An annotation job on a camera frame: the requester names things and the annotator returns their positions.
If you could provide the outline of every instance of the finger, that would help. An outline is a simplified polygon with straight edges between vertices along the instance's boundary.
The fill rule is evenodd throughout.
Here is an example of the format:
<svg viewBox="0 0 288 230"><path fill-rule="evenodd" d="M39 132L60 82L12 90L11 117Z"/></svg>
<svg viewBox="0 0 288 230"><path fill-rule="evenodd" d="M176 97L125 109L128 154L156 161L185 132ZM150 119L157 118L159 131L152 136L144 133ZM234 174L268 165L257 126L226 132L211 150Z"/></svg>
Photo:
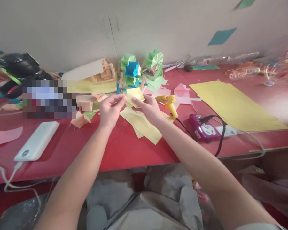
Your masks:
<svg viewBox="0 0 288 230"><path fill-rule="evenodd" d="M106 99L102 100L102 102L113 104L117 101L120 101L125 96L126 96L125 94L114 94L114 95L111 95L111 96L107 97Z"/></svg>
<svg viewBox="0 0 288 230"><path fill-rule="evenodd" d="M126 97L122 98L119 102L117 102L117 104L114 106L114 108L117 108L120 111L124 107L124 105L126 104L126 100L127 100Z"/></svg>
<svg viewBox="0 0 288 230"><path fill-rule="evenodd" d="M135 107L132 107L132 109L133 109L134 111L139 111L139 112L142 112L142 113L144 113L144 112L143 112L143 109L142 109L142 108L140 108L140 107L137 107L137 108L135 108Z"/></svg>
<svg viewBox="0 0 288 230"><path fill-rule="evenodd" d="M137 106L142 107L142 108L146 106L146 103L142 102L141 100L139 100L135 97L132 98L132 102L134 104L136 104Z"/></svg>
<svg viewBox="0 0 288 230"><path fill-rule="evenodd" d="M156 102L156 99L151 97L151 96L148 96L147 94L143 94L144 98L146 99L147 103L152 105Z"/></svg>

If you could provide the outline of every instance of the clothing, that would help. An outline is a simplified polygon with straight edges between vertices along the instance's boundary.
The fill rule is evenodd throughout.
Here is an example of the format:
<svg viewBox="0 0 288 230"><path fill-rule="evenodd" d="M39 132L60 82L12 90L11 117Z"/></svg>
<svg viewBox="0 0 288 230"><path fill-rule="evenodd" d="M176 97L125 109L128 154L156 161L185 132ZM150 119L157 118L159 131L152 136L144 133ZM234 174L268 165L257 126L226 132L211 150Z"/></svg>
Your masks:
<svg viewBox="0 0 288 230"><path fill-rule="evenodd" d="M197 192L181 163L149 167L144 190L135 193L127 170L99 173L87 196L87 229L204 229ZM222 229L216 219L210 229ZM264 223L237 228L250 229L281 228Z"/></svg>

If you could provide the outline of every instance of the black cable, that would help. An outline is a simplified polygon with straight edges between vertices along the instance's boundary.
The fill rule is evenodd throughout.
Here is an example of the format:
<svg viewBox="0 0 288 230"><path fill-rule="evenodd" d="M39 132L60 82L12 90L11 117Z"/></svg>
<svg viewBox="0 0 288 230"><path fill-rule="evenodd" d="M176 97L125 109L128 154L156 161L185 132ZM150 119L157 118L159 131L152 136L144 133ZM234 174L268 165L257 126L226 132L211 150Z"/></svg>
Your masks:
<svg viewBox="0 0 288 230"><path fill-rule="evenodd" d="M225 122L223 121L223 119L222 119L220 116L217 116L217 115L210 115L210 116L207 116L207 117L204 117L204 118L199 119L199 121L200 121L201 123L207 123L212 117L218 117L218 118L222 121L222 123L223 123L223 131L222 131L220 143L219 143L219 145L218 145L218 149L217 149L217 152L216 152L216 154L215 154L215 156L217 157L218 154L219 154L220 151L221 151L222 143L223 143L223 139L224 139L224 135L225 135L225 129L226 129Z"/></svg>
<svg viewBox="0 0 288 230"><path fill-rule="evenodd" d="M183 126L183 128L190 134L190 136L194 139L194 141L198 142L198 141L193 137L193 135L187 130L187 128L184 126L184 124L183 124L178 118L176 118L176 120L180 122L180 124L181 124L181 125Z"/></svg>

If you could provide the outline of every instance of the power strip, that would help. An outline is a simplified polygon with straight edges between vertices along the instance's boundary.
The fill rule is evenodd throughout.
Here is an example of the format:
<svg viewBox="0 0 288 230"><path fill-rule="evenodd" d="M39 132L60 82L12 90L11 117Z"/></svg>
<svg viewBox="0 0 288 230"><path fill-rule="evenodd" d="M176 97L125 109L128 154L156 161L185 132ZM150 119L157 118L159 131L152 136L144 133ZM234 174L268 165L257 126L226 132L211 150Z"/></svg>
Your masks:
<svg viewBox="0 0 288 230"><path fill-rule="evenodd" d="M60 123L56 121L41 123L15 156L14 161L38 160L58 129L59 125Z"/></svg>
<svg viewBox="0 0 288 230"><path fill-rule="evenodd" d="M216 126L215 128L220 134L223 132L223 126ZM226 125L224 137L229 136L237 136L237 130L230 125Z"/></svg>

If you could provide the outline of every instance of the plastic bottle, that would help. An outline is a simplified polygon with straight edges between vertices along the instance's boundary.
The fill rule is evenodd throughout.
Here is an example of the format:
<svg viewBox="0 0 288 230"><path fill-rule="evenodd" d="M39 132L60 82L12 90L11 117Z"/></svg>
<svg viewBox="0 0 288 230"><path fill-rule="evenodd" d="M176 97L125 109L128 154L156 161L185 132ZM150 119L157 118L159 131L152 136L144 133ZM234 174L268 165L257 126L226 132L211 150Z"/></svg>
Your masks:
<svg viewBox="0 0 288 230"><path fill-rule="evenodd" d="M206 66L206 65L216 65L216 64L239 64L244 63L253 59L256 59L260 56L259 52L255 53L247 53L237 55L235 57L231 56L222 56L222 57L211 57L211 56L203 56L193 60L194 64L198 66Z"/></svg>

